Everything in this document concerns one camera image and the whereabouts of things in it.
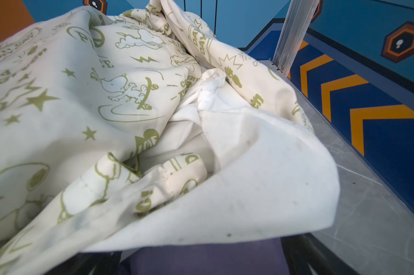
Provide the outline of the cream green cartoon print cloth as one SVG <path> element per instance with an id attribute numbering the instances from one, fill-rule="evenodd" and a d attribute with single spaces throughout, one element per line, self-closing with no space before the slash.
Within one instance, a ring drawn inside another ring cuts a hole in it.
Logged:
<path id="1" fill-rule="evenodd" d="M 0 275 L 44 273 L 192 192 L 259 127 L 310 121 L 291 86 L 151 1 L 0 43 Z"/>

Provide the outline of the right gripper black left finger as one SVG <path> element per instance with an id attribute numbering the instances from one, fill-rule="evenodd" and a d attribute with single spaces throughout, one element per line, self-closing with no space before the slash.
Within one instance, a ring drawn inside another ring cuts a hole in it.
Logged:
<path id="1" fill-rule="evenodd" d="M 79 253 L 46 275 L 117 275 L 122 252 Z"/>

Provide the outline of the purple cloth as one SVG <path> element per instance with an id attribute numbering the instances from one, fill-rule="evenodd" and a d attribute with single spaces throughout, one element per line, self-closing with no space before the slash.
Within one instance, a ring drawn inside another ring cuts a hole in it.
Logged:
<path id="1" fill-rule="evenodd" d="M 144 247 L 120 275 L 288 275 L 280 238 L 237 244 Z"/>

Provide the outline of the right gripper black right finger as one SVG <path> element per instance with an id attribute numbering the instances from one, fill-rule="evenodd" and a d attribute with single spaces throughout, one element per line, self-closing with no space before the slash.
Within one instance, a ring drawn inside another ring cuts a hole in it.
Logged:
<path id="1" fill-rule="evenodd" d="M 282 249 L 292 275 L 358 275 L 314 235 L 281 238 Z"/>

